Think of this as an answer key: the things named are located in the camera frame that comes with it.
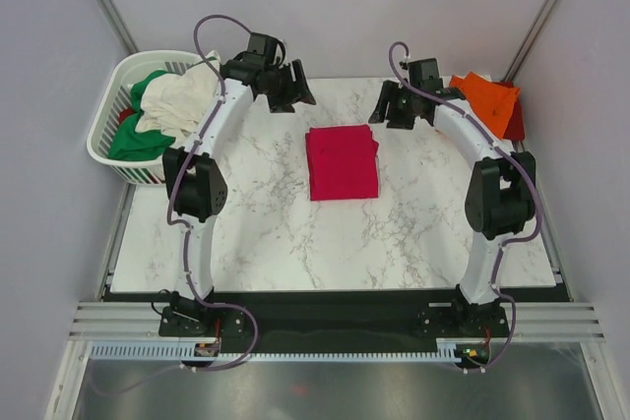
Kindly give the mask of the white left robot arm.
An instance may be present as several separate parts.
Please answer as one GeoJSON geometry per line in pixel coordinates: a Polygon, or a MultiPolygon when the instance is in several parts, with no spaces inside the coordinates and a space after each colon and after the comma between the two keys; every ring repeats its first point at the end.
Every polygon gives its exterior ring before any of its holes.
{"type": "Polygon", "coordinates": [[[226,142],[260,95],[272,113],[292,113],[296,103],[314,105],[314,98],[299,59],[287,62],[284,43],[254,32],[247,48],[213,67],[218,89],[209,110],[183,145],[162,155],[168,206],[166,219],[182,229],[182,272],[175,290],[197,300],[183,312],[182,324],[205,334],[216,323],[208,301],[214,290],[211,270],[214,227],[223,210],[227,183],[219,167],[226,142]]]}

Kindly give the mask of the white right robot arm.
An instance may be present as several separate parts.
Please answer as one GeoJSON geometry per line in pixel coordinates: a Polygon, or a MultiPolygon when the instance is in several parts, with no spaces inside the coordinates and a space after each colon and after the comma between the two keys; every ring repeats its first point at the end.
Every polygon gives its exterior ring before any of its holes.
{"type": "Polygon", "coordinates": [[[521,233],[536,215],[536,161],[527,152],[514,152],[499,143],[473,114],[464,93],[445,87],[436,59],[401,67],[408,76],[382,84],[367,124],[306,132],[309,198],[321,202],[378,197],[374,124],[410,130],[416,119],[423,119],[445,135],[472,170],[464,204],[472,248],[457,286],[463,303],[451,310],[450,319],[457,332],[474,334],[486,323],[482,306],[499,297],[498,275],[506,246],[524,241],[521,233]]]}

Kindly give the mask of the pink t shirt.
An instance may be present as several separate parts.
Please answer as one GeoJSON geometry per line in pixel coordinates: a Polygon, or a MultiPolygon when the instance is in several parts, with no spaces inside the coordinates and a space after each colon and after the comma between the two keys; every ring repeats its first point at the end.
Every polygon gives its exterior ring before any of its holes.
{"type": "Polygon", "coordinates": [[[379,144],[368,125],[311,128],[305,147],[312,202],[379,196],[379,144]]]}

